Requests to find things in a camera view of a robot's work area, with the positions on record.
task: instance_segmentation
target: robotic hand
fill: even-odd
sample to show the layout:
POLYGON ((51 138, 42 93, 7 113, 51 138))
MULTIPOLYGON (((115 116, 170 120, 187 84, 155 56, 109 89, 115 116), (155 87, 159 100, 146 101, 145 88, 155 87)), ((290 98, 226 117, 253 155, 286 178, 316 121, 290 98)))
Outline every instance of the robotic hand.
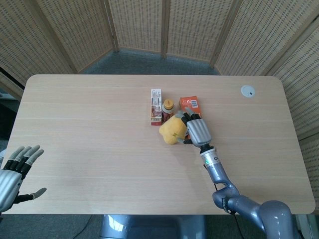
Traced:
POLYGON ((189 108, 186 110, 188 113, 178 112, 175 116, 181 118, 187 126, 191 139, 179 139, 178 141, 199 147, 200 156, 212 182, 224 185, 224 188, 217 190, 212 195, 215 205, 227 213, 243 215, 264 231, 268 239, 301 238, 293 224, 291 211, 285 203, 268 201, 260 205, 239 194, 236 186, 228 178, 216 149, 209 145, 212 137, 205 121, 189 108))
POLYGON ((18 195, 19 188, 31 166, 44 152, 39 149, 39 145, 33 148, 19 147, 0 170, 0 214, 10 209, 13 204, 36 199, 46 191, 46 188, 41 188, 36 193, 18 195))

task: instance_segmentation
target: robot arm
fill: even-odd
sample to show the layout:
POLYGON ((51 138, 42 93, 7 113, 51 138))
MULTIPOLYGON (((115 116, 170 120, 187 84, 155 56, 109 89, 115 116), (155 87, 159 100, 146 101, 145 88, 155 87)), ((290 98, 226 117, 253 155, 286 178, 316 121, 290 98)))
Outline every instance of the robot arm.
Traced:
POLYGON ((36 193, 18 195, 31 166, 44 152, 39 149, 39 145, 33 148, 30 146, 18 148, 0 170, 0 213, 10 209, 13 204, 38 198, 46 191, 46 188, 42 188, 36 193))
POLYGON ((176 115, 187 126, 191 137, 191 142, 189 139, 182 140, 182 142, 193 143, 200 148, 200 156, 212 182, 224 185, 224 188, 213 193, 213 201, 216 206, 228 213, 243 215, 265 232, 268 239, 299 239, 291 211, 285 203, 268 201, 260 205, 239 194, 236 186, 227 177, 216 148, 209 145, 212 137, 205 121, 190 109, 187 111, 189 114, 178 113, 176 115))

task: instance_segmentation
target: table top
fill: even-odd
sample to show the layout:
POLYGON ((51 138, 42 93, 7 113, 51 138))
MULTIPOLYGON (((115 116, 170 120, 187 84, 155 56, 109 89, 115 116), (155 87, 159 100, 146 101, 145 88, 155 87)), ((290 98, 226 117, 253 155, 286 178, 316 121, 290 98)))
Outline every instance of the table top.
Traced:
POLYGON ((11 214, 224 214, 193 145, 167 145, 151 126, 162 100, 197 96, 221 162, 242 195, 280 200, 294 214, 315 201, 281 82, 262 76, 35 75, 7 154, 40 144, 20 193, 46 187, 11 214), (253 98, 243 85, 256 89, 253 98))

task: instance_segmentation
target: floor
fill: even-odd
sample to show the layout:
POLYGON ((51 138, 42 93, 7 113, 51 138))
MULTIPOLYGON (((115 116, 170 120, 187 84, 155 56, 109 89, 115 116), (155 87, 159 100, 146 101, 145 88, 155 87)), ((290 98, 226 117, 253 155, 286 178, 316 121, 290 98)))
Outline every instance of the floor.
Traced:
MULTIPOLYGON (((168 57, 159 54, 123 49, 110 53, 91 65, 82 74, 171 74, 218 75, 208 63, 168 57)), ((0 151, 7 139, 0 139, 0 151)), ((90 215, 2 215, 0 239, 72 239, 88 222, 90 215)), ((77 239, 97 239, 102 216, 94 215, 77 239)), ((265 235, 252 223, 238 216, 245 239, 264 239, 265 235)), ((240 239, 231 215, 207 216, 208 239, 240 239)), ((132 228, 130 239, 173 239, 174 228, 132 228)))

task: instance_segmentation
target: product package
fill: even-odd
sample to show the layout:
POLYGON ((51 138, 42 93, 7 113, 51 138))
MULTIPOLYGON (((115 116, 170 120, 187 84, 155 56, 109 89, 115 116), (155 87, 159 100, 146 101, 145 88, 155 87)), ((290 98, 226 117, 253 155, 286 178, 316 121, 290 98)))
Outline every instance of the product package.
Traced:
POLYGON ((151 89, 151 125, 161 125, 160 89, 151 89))
POLYGON ((186 111, 186 107, 189 107, 192 111, 201 116, 201 109, 198 103, 197 96, 182 97, 179 98, 179 107, 182 111, 186 111))

